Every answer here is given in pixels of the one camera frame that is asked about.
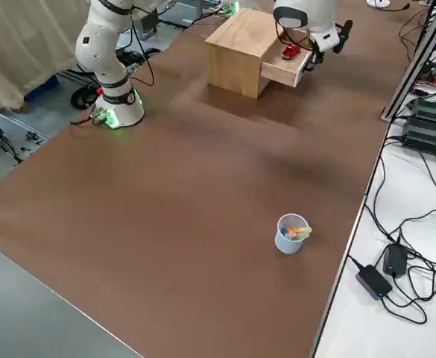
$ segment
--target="wooden box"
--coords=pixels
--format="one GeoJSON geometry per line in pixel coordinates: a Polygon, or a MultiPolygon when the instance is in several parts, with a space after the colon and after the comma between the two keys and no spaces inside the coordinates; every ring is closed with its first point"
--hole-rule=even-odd
{"type": "MultiPolygon", "coordinates": [[[[251,98],[258,98],[269,81],[296,87],[311,52],[304,48],[284,60],[285,45],[277,39],[283,29],[269,13],[242,9],[206,40],[209,84],[251,98]]],[[[304,38],[292,31],[294,41],[304,38]]]]}

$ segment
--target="wooden drawer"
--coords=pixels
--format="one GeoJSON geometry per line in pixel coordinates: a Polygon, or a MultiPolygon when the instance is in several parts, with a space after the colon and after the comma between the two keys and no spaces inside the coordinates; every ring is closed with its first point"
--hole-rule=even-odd
{"type": "MultiPolygon", "coordinates": [[[[292,38],[298,41],[302,36],[299,38],[297,35],[296,37],[292,36],[292,38]]],[[[261,77],[280,82],[287,86],[296,87],[312,53],[303,48],[292,60],[284,60],[282,58],[284,48],[284,44],[280,41],[276,41],[268,49],[262,58],[261,77]]]]}

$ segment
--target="green led light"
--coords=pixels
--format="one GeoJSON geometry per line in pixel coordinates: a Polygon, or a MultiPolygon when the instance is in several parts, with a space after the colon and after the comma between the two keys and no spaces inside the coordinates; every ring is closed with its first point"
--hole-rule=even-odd
{"type": "Polygon", "coordinates": [[[107,121],[105,122],[110,128],[117,128],[119,126],[119,121],[115,116],[114,112],[108,112],[107,121]]]}
{"type": "Polygon", "coordinates": [[[136,89],[135,89],[135,96],[138,98],[140,104],[143,105],[143,101],[142,101],[142,99],[140,98],[140,96],[138,95],[138,92],[136,91],[136,89]]]}

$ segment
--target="brown table surface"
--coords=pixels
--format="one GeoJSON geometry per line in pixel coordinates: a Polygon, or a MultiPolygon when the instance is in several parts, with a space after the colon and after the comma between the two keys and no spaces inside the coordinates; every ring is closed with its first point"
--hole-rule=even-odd
{"type": "Polygon", "coordinates": [[[306,357],[412,12],[337,9],[344,51],[258,101],[206,85],[214,20],[186,31],[153,58],[141,124],[67,128],[0,182],[0,251],[147,358],[306,357]],[[294,255],[274,247],[284,213],[314,228],[294,255]]]}

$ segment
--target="red toy car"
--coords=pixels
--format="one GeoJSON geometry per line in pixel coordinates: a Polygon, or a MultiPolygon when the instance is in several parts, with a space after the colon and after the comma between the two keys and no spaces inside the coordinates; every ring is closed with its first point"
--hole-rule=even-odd
{"type": "Polygon", "coordinates": [[[292,60],[292,58],[300,52],[300,46],[298,44],[292,43],[287,45],[285,50],[282,52],[282,58],[284,60],[292,60]]]}

